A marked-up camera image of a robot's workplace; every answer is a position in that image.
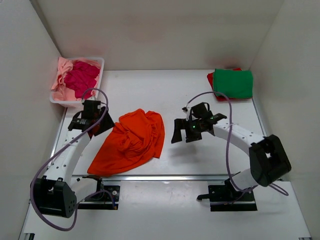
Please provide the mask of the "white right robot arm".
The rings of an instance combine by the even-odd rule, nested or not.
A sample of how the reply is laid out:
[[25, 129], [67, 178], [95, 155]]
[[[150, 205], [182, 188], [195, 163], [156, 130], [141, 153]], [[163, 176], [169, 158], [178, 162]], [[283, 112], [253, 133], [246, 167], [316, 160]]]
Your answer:
[[226, 147], [234, 145], [249, 157], [249, 168], [235, 175], [229, 174], [224, 195], [236, 200], [242, 192], [255, 186], [269, 187], [292, 170], [291, 163], [278, 136], [262, 136], [234, 124], [230, 116], [213, 114], [207, 102], [184, 107], [184, 118], [174, 120], [171, 143], [187, 143], [202, 139], [202, 133], [226, 140]]

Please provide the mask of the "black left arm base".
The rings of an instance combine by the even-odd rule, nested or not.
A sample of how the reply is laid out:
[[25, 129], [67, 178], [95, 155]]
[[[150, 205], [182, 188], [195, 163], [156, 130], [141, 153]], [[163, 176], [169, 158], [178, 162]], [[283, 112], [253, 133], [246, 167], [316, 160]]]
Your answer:
[[78, 177], [71, 186], [80, 210], [117, 210], [120, 188], [120, 185], [110, 185], [102, 177], [93, 175]]

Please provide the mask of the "orange t-shirt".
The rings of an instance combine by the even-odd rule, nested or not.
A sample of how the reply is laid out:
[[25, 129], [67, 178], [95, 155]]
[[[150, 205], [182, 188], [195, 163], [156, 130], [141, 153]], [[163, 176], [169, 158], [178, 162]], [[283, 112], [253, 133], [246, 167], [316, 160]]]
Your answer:
[[119, 117], [87, 173], [108, 177], [160, 158], [165, 141], [162, 116], [139, 108]]

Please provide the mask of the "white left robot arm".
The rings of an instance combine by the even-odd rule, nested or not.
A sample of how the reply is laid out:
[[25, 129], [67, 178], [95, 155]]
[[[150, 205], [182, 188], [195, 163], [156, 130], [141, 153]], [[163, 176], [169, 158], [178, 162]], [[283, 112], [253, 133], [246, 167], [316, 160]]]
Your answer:
[[62, 152], [33, 184], [33, 204], [43, 215], [70, 218], [77, 204], [89, 195], [93, 199], [104, 195], [105, 187], [99, 176], [89, 174], [72, 181], [75, 167], [91, 139], [115, 126], [101, 101], [91, 98], [82, 104], [83, 110], [73, 116], [68, 126]]

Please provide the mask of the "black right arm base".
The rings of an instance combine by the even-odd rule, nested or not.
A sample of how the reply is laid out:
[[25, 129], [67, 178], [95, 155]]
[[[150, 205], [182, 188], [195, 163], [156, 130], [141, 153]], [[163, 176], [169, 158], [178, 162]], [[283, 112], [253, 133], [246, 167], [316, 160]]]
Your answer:
[[208, 193], [200, 194], [196, 200], [209, 200], [211, 212], [255, 212], [258, 210], [253, 191], [236, 191], [226, 180], [220, 184], [209, 184]]

